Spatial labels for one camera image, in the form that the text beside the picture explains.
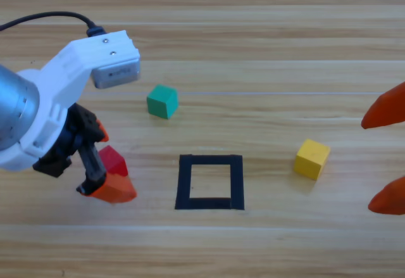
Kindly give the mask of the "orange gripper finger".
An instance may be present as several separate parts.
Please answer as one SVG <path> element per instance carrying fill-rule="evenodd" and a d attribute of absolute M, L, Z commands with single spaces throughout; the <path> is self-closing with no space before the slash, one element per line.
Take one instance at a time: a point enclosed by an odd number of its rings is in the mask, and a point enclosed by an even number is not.
<path fill-rule="evenodd" d="M 404 215 L 404 177 L 387 184 L 368 205 L 374 213 Z"/>
<path fill-rule="evenodd" d="M 404 82 L 380 95 L 364 115 L 364 129 L 404 122 Z"/>

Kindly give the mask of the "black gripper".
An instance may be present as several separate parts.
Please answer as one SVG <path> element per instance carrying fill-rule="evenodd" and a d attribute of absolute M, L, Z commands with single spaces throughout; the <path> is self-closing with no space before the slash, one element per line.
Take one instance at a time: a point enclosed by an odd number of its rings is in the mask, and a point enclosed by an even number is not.
<path fill-rule="evenodd" d="M 83 132 L 91 142 L 108 142 L 109 135 L 96 115 L 80 107 Z M 33 169 L 51 177 L 59 177 L 72 161 L 70 159 L 82 141 L 78 104 L 68 109 L 65 124 L 51 149 L 33 165 Z M 132 201 L 137 192 L 128 174 L 124 157 L 110 145 L 97 150 L 94 144 L 80 147 L 79 155 L 85 168 L 85 180 L 77 191 L 86 197 L 117 204 Z"/>

